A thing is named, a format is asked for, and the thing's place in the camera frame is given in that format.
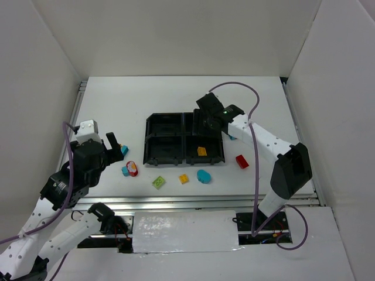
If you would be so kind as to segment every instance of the white floor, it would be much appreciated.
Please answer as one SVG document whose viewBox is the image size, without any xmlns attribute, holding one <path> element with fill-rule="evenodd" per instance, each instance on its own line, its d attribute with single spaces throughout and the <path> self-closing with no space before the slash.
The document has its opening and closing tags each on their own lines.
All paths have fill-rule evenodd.
<svg viewBox="0 0 375 281">
<path fill-rule="evenodd" d="M 202 165 L 144 166 L 146 119 L 154 112 L 192 112 L 196 100 L 213 86 L 226 81 L 240 81 L 254 87 L 260 95 L 260 105 L 253 119 L 274 135 L 298 143 L 291 113 L 278 77 L 90 77 L 77 122 L 95 119 L 100 136 L 114 132 L 119 143 L 129 152 L 123 162 L 106 168 L 100 183 L 90 189 L 88 196 L 216 196 L 254 194 L 254 151 L 239 140 L 223 136 L 226 162 L 205 165 L 213 178 L 210 184 L 197 181 L 196 172 Z M 227 85 L 214 91 L 224 106 L 235 104 L 249 112 L 255 104 L 254 94 L 239 85 Z M 235 161 L 244 155 L 250 164 L 241 170 Z M 133 160 L 138 167 L 137 177 L 124 177 L 121 168 Z M 260 194 L 270 187 L 273 164 L 261 159 Z M 180 184 L 178 176 L 187 174 L 190 182 Z M 162 176 L 166 184 L 160 190 L 152 182 Z M 307 196 L 313 193 L 310 183 L 298 191 Z"/>
<path fill-rule="evenodd" d="M 55 280 L 354 281 L 331 209 L 300 210 L 308 220 L 309 237 L 296 251 L 284 251 L 272 244 L 249 245 L 233 252 L 148 255 L 75 249 Z M 287 210 L 287 216 L 292 238 L 298 243 L 304 234 L 302 220 L 294 210 Z"/>
</svg>

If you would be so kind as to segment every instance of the small toy piece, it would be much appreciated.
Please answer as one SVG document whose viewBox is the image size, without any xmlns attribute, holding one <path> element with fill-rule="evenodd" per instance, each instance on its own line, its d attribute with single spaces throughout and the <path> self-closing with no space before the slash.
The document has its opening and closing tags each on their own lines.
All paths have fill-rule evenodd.
<svg viewBox="0 0 375 281">
<path fill-rule="evenodd" d="M 206 148 L 198 146 L 198 156 L 207 156 Z"/>
<path fill-rule="evenodd" d="M 206 172 L 205 170 L 199 170 L 197 172 L 197 179 L 201 183 L 207 184 L 211 181 L 211 175 L 208 174 L 208 172 Z"/>
<path fill-rule="evenodd" d="M 122 155 L 126 155 L 129 151 L 129 148 L 126 145 L 121 145 L 121 153 Z"/>
<path fill-rule="evenodd" d="M 121 171 L 122 171 L 122 174 L 123 174 L 125 177 L 129 176 L 129 171 L 128 171 L 128 169 L 127 169 L 126 166 L 125 166 L 125 167 L 122 167 L 122 168 L 121 168 Z"/>
<path fill-rule="evenodd" d="M 245 160 L 244 156 L 241 155 L 238 155 L 236 157 L 236 161 L 238 163 L 238 165 L 240 166 L 241 169 L 245 169 L 248 167 L 248 163 L 247 161 Z"/>
<path fill-rule="evenodd" d="M 165 179 L 163 179 L 161 176 L 158 176 L 156 180 L 152 182 L 152 185 L 159 190 L 159 188 L 162 187 L 162 185 L 165 183 Z"/>
<path fill-rule="evenodd" d="M 131 177 L 135 177 L 136 175 L 138 175 L 137 166 L 135 165 L 134 161 L 129 161 L 127 163 L 127 169 Z"/>
<path fill-rule="evenodd" d="M 181 181 L 182 184 L 185 184 L 185 183 L 189 182 L 189 178 L 188 178 L 187 174 L 182 174 L 178 178 L 180 179 L 180 181 Z"/>
</svg>

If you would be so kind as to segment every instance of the white backdrop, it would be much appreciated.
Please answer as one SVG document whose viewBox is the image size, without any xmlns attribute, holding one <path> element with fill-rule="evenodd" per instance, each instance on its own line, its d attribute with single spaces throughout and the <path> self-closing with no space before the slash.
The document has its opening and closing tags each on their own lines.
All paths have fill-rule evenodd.
<svg viewBox="0 0 375 281">
<path fill-rule="evenodd" d="M 33 0 L 83 78 L 289 76 L 321 0 Z"/>
<path fill-rule="evenodd" d="M 29 1 L 0 1 L 0 38 L 0 214 L 30 213 L 56 170 L 80 79 Z"/>
<path fill-rule="evenodd" d="M 315 181 L 356 280 L 372 280 L 375 23 L 358 1 L 323 1 L 287 88 Z"/>
</svg>

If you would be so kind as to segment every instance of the black tray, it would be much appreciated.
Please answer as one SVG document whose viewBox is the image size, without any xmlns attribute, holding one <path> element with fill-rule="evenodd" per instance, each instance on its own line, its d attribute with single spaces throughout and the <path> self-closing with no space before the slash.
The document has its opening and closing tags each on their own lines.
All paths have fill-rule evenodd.
<svg viewBox="0 0 375 281">
<path fill-rule="evenodd" d="M 194 135 L 194 113 L 154 113 L 146 120 L 145 150 L 143 164 L 162 165 L 186 163 L 215 164 L 225 162 L 221 132 L 211 137 Z M 207 156 L 198 156 L 198 147 L 204 147 Z"/>
</svg>

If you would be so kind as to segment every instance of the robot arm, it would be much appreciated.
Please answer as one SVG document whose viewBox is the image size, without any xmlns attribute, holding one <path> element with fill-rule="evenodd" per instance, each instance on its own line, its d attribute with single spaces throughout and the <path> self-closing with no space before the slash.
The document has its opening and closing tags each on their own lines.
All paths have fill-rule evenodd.
<svg viewBox="0 0 375 281">
<path fill-rule="evenodd" d="M 0 255 L 0 280 L 39 280 L 34 279 L 35 274 L 42 278 L 40 280 L 44 280 L 46 267 L 51 268 L 62 255 L 103 227 L 103 221 L 107 220 L 103 218 L 106 213 L 114 217 L 113 212 L 107 210 L 109 209 L 107 206 L 102 207 L 102 210 L 92 209 L 85 215 L 84 221 L 75 224 L 47 242 L 53 230 L 70 211 L 69 209 L 88 194 L 90 187 L 98 184 L 101 172 L 110 164 L 124 159 L 113 133 L 107 134 L 112 148 L 109 150 L 106 148 L 98 135 L 97 124 L 94 120 L 82 122 L 80 126 L 75 127 L 74 132 L 77 140 L 70 143 L 73 152 L 73 167 L 68 167 L 67 162 L 60 171 L 48 179 L 40 192 L 40 199 L 32 215 L 19 233 L 19 239 L 11 243 Z M 47 227 L 29 233 L 47 224 L 63 206 L 69 189 L 69 169 L 74 169 L 74 181 L 67 208 Z"/>
<path fill-rule="evenodd" d="M 271 176 L 271 190 L 259 204 L 260 221 L 269 217 L 287 201 L 311 178 L 312 171 L 308 150 L 305 145 L 292 145 L 253 121 L 243 110 L 235 105 L 226 108 L 213 93 L 206 94 L 197 101 L 199 110 L 195 111 L 198 123 L 194 133 L 198 135 L 212 135 L 213 132 L 224 132 L 247 145 L 253 146 L 253 137 L 248 122 L 251 122 L 259 153 L 274 164 Z"/>
</svg>

